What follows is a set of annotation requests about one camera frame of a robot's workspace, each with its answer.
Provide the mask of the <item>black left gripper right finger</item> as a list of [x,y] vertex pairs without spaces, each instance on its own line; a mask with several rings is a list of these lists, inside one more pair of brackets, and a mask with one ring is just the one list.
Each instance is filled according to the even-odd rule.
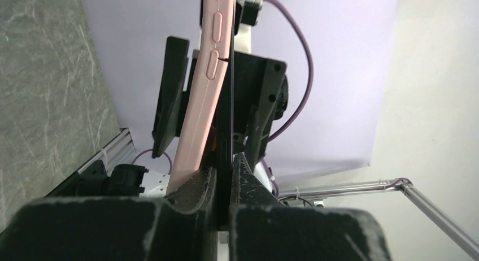
[[290,207],[233,159],[230,260],[391,260],[383,230],[364,210]]

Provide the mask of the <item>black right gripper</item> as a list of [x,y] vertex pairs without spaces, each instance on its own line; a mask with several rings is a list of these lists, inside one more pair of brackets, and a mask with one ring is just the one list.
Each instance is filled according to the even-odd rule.
[[[169,36],[153,126],[152,157],[160,157],[177,137],[178,113],[188,65],[189,40]],[[272,122],[288,105],[286,63],[234,53],[233,132],[247,135],[244,154],[251,168],[265,156]]]

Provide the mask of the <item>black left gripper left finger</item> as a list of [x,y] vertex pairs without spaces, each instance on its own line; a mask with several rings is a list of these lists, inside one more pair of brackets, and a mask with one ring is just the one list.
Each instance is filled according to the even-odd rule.
[[1,235],[2,260],[215,260],[216,169],[164,198],[48,197]]

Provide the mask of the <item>black smartphone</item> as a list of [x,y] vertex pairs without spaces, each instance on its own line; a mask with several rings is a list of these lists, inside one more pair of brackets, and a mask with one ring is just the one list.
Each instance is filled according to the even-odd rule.
[[232,27],[227,72],[216,108],[217,184],[216,215],[219,231],[229,229],[229,206],[233,174],[233,101],[234,101],[234,35],[236,3],[233,4]]

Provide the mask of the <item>pink cased phone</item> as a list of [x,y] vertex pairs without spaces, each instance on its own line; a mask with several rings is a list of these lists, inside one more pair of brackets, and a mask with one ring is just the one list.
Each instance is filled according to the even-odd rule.
[[199,170],[228,69],[236,0],[203,0],[199,54],[166,193]]

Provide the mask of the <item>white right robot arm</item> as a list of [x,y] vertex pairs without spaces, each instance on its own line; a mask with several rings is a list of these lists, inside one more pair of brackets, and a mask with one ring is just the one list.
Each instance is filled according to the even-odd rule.
[[[196,60],[187,56],[189,41],[170,36],[152,131],[153,157],[165,153],[180,135],[191,92]],[[271,125],[280,119],[288,104],[286,64],[242,52],[234,53],[234,71],[227,78],[233,88],[233,153],[244,153],[254,167],[265,156]],[[132,163],[116,165],[110,174],[102,160],[94,162],[82,176],[77,195],[138,196],[147,169]]]

